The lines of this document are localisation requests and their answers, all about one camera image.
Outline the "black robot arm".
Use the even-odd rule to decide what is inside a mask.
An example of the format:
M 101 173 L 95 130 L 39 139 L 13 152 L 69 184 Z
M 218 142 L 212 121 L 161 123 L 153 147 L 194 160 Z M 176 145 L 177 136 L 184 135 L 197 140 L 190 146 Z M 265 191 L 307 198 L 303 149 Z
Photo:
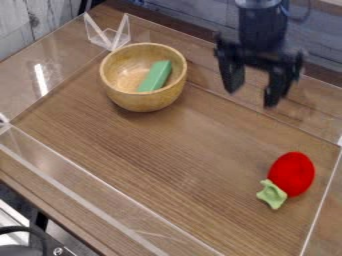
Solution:
M 273 108 L 300 80 L 305 51 L 286 43 L 289 0 L 236 0 L 240 14 L 238 39 L 216 35 L 214 56 L 224 86 L 234 94 L 245 84 L 246 67 L 269 73 L 264 107 Z

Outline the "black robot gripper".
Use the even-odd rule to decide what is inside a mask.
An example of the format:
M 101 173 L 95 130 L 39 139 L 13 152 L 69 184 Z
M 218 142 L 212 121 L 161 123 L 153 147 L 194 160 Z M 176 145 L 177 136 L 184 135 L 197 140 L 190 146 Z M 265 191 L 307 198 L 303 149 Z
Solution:
M 238 38 L 216 35 L 220 71 L 226 91 L 233 94 L 245 83 L 245 67 L 269 72 L 264 107 L 273 108 L 285 97 L 292 78 L 304 63 L 304 52 L 286 45 L 289 21 L 303 23 L 307 16 L 293 16 L 290 0 L 236 0 L 238 7 Z

